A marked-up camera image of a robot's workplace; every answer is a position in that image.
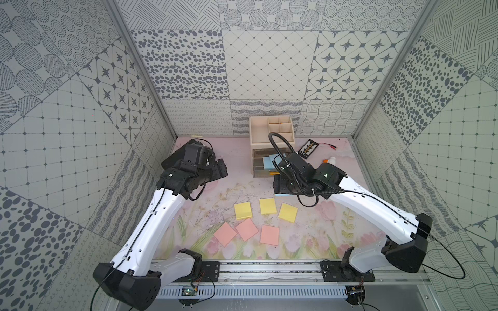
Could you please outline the blue sticky pad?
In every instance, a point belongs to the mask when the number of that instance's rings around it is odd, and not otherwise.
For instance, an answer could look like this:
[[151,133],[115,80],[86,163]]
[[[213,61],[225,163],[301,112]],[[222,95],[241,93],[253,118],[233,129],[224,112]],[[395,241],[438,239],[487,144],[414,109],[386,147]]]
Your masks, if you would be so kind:
[[281,193],[275,193],[274,195],[275,196],[294,196],[296,194],[294,194],[294,193],[288,193],[288,192],[284,192],[284,193],[281,192]]
[[281,157],[278,154],[273,154],[263,157],[263,168],[266,171],[276,172],[275,163],[278,164],[281,161]]

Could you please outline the yellow sticky pad right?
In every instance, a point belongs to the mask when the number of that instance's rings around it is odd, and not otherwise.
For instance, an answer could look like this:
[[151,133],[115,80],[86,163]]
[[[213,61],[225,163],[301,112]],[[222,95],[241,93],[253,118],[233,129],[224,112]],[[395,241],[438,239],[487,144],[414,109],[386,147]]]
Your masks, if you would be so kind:
[[297,213],[297,207],[291,206],[287,203],[282,203],[278,218],[294,224],[296,221]]

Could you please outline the pink sticky pad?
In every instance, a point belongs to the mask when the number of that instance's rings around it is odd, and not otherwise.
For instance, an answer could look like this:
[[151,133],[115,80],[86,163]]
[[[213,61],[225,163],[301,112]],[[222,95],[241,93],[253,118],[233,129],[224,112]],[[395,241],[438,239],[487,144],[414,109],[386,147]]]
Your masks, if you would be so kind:
[[237,236],[237,232],[225,222],[213,235],[223,247],[226,247]]
[[251,218],[245,219],[240,224],[236,225],[236,231],[244,242],[248,241],[259,232]]
[[280,228],[270,225],[263,225],[261,228],[260,242],[266,245],[278,246],[279,234]]

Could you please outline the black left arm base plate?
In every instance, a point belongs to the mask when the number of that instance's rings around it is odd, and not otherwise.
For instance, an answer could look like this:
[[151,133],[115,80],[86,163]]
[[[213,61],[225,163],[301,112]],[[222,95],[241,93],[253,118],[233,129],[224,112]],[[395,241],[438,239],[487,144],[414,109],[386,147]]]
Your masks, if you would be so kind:
[[219,261],[202,261],[194,263],[192,272],[185,277],[180,277],[175,282],[198,282],[199,280],[218,282],[219,272]]

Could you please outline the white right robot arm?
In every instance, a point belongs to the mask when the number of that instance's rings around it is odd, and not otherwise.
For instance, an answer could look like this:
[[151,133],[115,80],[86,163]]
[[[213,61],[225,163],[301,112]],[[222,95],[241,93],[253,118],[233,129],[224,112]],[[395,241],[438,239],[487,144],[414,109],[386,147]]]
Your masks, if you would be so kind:
[[290,143],[279,133],[269,133],[268,139],[280,158],[279,162],[272,163],[279,173],[273,182],[276,194],[295,195],[298,199],[324,198],[339,203],[386,235],[382,241],[363,248],[348,248],[341,260],[342,271],[360,275],[387,266],[407,273],[420,270],[433,223],[430,216],[414,215],[394,207],[330,163],[314,168],[294,149],[284,154],[277,142]]

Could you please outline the yellow sticky pad middle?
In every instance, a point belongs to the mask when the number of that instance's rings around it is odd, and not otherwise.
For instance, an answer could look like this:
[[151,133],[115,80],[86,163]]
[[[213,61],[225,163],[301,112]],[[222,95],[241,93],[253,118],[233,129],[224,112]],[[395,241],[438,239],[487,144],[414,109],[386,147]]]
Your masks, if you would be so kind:
[[262,215],[272,215],[277,213],[276,201],[274,198],[260,199],[259,206]]

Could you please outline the yellow sticky pad left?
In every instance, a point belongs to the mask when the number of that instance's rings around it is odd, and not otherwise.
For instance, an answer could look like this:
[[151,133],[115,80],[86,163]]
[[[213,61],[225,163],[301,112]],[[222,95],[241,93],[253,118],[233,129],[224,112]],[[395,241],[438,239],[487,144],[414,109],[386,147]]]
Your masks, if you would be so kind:
[[236,220],[244,220],[252,217],[250,202],[237,203],[234,205]]

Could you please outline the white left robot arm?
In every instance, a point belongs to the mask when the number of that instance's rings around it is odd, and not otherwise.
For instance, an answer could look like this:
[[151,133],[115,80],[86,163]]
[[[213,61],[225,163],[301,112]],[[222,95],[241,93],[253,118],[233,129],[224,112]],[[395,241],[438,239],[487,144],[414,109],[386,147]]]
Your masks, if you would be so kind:
[[163,171],[150,206],[122,249],[110,263],[99,263],[93,278],[106,295],[136,310],[148,309],[163,285],[179,279],[197,281],[201,254],[181,249],[167,260],[153,263],[160,241],[176,214],[199,186],[227,177],[222,159],[207,165],[188,164]]

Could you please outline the pink sticky pad left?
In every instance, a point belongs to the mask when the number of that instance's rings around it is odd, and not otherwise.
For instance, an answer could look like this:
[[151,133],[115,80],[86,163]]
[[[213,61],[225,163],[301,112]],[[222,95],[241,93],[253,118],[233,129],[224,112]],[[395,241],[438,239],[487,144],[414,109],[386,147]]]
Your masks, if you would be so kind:
[[237,236],[237,232],[225,222],[213,235],[223,247],[226,247]]

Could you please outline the white glue bottle orange cap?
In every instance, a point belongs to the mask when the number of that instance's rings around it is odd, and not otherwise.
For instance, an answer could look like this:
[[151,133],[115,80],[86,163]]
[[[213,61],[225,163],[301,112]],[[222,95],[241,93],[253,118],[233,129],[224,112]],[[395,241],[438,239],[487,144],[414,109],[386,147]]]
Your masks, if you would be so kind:
[[330,157],[329,159],[324,159],[322,162],[323,163],[329,163],[329,164],[332,164],[332,165],[336,165],[337,160],[336,160],[336,157]]

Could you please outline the floral pink table mat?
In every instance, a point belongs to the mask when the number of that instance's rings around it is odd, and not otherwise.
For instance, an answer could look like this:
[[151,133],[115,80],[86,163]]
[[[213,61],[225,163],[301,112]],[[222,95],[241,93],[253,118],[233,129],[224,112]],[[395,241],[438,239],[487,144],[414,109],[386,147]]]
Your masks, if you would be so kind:
[[[384,237],[369,221],[329,200],[276,197],[277,208],[283,204],[296,207],[294,222],[276,213],[262,214],[260,201],[273,197],[273,179],[254,177],[249,139],[212,137],[210,142],[216,156],[226,163],[228,176],[207,184],[203,193],[196,193],[194,202],[185,203],[162,237],[155,259],[167,259],[183,248],[214,260],[340,259],[348,248],[369,246]],[[237,235],[226,246],[215,238],[221,225],[238,226],[235,206],[239,203],[250,204],[256,228],[278,228],[277,246],[263,244],[260,235],[248,240]]]

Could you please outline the black plastic tool case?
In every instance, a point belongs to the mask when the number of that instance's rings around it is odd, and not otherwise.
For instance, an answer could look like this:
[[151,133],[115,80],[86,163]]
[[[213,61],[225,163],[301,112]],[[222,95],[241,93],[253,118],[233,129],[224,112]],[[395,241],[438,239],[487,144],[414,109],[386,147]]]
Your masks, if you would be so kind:
[[178,150],[174,151],[167,159],[162,161],[161,166],[163,170],[174,167],[178,161],[184,159],[185,156],[185,146],[182,146]]

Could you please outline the translucent drawer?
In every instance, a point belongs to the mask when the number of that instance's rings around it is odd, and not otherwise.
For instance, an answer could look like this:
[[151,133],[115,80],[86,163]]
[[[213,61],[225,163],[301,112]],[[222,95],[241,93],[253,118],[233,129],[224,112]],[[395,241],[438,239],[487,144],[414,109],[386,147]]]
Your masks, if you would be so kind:
[[277,154],[273,149],[254,149],[252,151],[252,172],[255,178],[269,178],[280,174],[276,169],[274,171],[266,171],[263,168],[263,157]]

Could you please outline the beige drawer organizer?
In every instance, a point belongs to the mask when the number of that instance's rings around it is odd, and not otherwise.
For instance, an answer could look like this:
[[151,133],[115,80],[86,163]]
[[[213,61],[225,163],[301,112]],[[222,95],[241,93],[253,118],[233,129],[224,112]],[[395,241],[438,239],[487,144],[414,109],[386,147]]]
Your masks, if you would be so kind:
[[252,158],[262,158],[274,152],[269,133],[278,133],[295,149],[294,124],[290,115],[258,116],[249,118]]

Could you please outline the pink sticky pad right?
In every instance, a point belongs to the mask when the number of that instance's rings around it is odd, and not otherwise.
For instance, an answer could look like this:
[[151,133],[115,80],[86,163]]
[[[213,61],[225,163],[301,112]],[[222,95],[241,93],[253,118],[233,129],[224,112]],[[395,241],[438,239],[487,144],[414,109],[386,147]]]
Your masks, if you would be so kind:
[[266,245],[278,246],[279,234],[280,228],[270,225],[263,225],[261,228],[260,242]]

